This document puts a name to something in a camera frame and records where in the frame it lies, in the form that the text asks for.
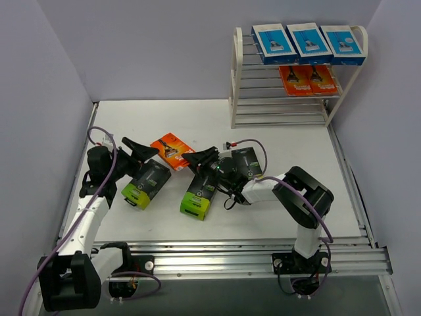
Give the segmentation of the black green razor box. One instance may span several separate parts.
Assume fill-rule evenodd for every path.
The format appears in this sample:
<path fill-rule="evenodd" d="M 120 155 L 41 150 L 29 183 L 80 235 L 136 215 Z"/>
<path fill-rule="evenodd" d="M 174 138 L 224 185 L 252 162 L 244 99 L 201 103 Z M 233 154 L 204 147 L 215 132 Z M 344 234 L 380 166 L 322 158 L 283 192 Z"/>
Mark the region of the black green razor box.
<path fill-rule="evenodd" d="M 182 198 L 180 212 L 200 221 L 205 220 L 216 191 L 215 181 L 207 176 L 195 176 Z"/>
<path fill-rule="evenodd" d="M 238 171 L 248 180 L 262 174 L 262 169 L 253 147 L 233 150 L 232 158 Z"/>
<path fill-rule="evenodd" d="M 150 159 L 122 190 L 124 200 L 145 210 L 170 177 L 169 168 Z"/>

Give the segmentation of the orange Gillette razor box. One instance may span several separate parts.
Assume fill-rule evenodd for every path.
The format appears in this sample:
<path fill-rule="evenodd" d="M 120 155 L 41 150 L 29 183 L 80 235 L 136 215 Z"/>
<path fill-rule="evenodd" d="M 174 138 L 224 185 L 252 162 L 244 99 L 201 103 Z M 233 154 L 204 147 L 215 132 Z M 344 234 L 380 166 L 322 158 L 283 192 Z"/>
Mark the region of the orange Gillette razor box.
<path fill-rule="evenodd" d="M 313 94 L 307 75 L 307 66 L 279 66 L 278 70 L 288 96 L 299 97 Z"/>
<path fill-rule="evenodd" d="M 167 133 L 150 144 L 158 149 L 158 156 L 174 171 L 186 168 L 189 163 L 182 157 L 184 153 L 195 153 L 195 150 L 173 133 Z"/>
<path fill-rule="evenodd" d="M 312 65 L 309 70 L 310 87 L 316 95 L 333 95 L 337 86 L 327 66 Z"/>

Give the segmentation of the blue white Harry's razor box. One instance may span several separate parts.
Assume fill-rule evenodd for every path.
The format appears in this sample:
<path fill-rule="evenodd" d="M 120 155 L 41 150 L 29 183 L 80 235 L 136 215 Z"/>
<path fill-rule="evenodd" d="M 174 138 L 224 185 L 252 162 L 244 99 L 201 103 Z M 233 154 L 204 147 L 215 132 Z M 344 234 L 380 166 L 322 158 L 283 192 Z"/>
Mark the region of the blue white Harry's razor box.
<path fill-rule="evenodd" d="M 330 64 L 332 50 L 315 22 L 288 24 L 285 31 L 297 52 L 299 65 Z"/>

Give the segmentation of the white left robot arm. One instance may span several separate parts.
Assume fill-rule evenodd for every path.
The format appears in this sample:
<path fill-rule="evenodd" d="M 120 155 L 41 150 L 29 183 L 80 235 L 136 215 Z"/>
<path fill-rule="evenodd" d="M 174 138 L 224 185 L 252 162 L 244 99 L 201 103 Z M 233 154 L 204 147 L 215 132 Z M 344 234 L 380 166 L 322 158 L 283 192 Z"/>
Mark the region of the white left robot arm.
<path fill-rule="evenodd" d="M 127 275 L 134 266 L 125 242 L 109 242 L 92 255 L 95 237 L 115 198 L 116 183 L 135 176 L 159 151 L 128 138 L 120 147 L 97 145 L 87 151 L 88 170 L 82 178 L 77 210 L 68 230 L 52 254 L 38 263 L 44 308 L 49 312 L 93 309 L 101 298 L 103 283 L 115 273 Z"/>

